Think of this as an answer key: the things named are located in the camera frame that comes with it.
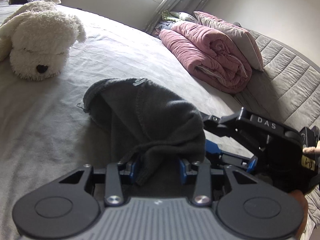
pink and gray pillow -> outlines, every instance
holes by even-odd
[[[255,39],[248,30],[228,23],[208,13],[194,12],[198,24],[214,28],[226,34],[242,52],[254,69],[263,71],[263,61]]]

white bed sheet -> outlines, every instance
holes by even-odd
[[[24,194],[83,165],[110,160],[108,135],[77,107],[94,82],[147,77],[205,113],[232,114],[230,96],[192,78],[160,40],[107,18],[58,6],[83,21],[87,40],[76,43],[63,72],[41,82],[15,76],[9,58],[0,63],[0,239],[17,238],[13,204]],[[0,23],[19,5],[0,2]],[[208,135],[224,150],[251,156],[229,138]]]

yellow sticker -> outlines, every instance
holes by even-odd
[[[309,170],[314,171],[316,162],[305,155],[302,155],[301,165]]]

white plush dog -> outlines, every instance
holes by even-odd
[[[26,3],[0,27],[0,61],[10,53],[12,69],[21,78],[43,80],[59,74],[69,48],[85,40],[80,19],[58,11],[57,3],[60,0]]]

pink blanket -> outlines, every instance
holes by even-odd
[[[191,22],[160,32],[162,43],[196,78],[230,94],[242,91],[252,70],[246,58],[224,33]]]

